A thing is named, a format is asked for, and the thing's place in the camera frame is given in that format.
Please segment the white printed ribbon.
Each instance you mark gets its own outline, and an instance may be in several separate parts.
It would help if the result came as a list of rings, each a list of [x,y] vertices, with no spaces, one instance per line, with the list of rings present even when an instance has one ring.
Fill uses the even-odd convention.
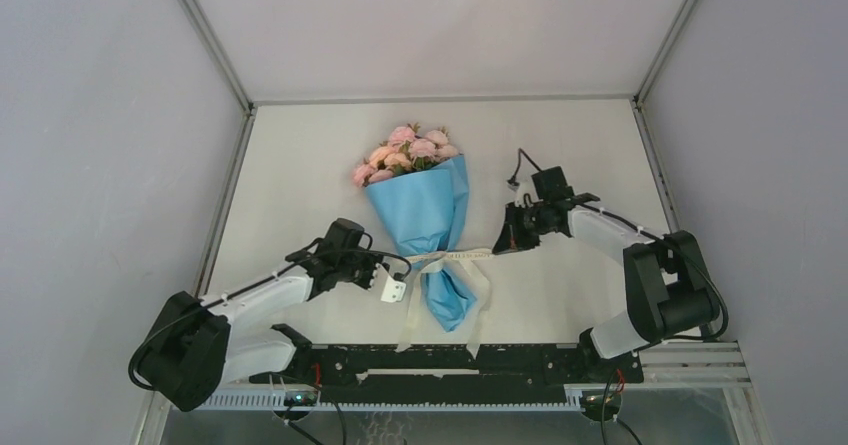
[[[482,345],[492,292],[491,282],[478,263],[493,257],[488,249],[435,251],[410,256],[411,274],[405,280],[410,301],[395,351],[400,353],[411,348],[423,314],[429,311],[447,333],[471,319],[465,349],[476,358]]]

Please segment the blue wrapping paper sheet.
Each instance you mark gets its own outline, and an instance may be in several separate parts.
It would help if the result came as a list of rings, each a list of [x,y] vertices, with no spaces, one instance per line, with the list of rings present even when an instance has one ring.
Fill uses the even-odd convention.
[[[370,184],[365,194],[398,254],[409,258],[454,251],[465,227],[470,196],[465,157]]]

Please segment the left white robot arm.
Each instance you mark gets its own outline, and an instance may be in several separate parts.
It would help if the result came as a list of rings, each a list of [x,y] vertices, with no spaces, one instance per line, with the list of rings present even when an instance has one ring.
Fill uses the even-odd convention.
[[[313,357],[299,346],[303,337],[272,318],[340,283],[364,290],[402,285],[409,273],[391,272],[393,254],[364,244],[367,235],[361,225],[339,218],[324,236],[286,255],[280,269],[252,283],[218,295],[172,295],[129,359],[130,382],[192,411],[220,386],[254,375],[305,379]]]

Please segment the pink flower bunch stem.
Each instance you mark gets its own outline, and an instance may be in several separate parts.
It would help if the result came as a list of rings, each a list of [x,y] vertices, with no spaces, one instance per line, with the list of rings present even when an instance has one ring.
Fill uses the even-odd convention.
[[[461,154],[459,149],[451,144],[445,128],[428,131],[424,137],[435,146],[434,157],[440,161],[452,159]]]

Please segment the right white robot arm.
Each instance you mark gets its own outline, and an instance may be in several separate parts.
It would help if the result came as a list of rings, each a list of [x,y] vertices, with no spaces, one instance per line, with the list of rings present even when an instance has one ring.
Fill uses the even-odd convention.
[[[666,340],[688,340],[690,330],[724,317],[726,304],[711,280],[695,237],[645,227],[605,208],[599,197],[576,193],[560,167],[539,170],[529,182],[510,177],[515,197],[505,206],[496,255],[532,250],[559,233],[602,252],[624,274],[625,308],[583,331],[579,371],[605,380],[624,354]]]

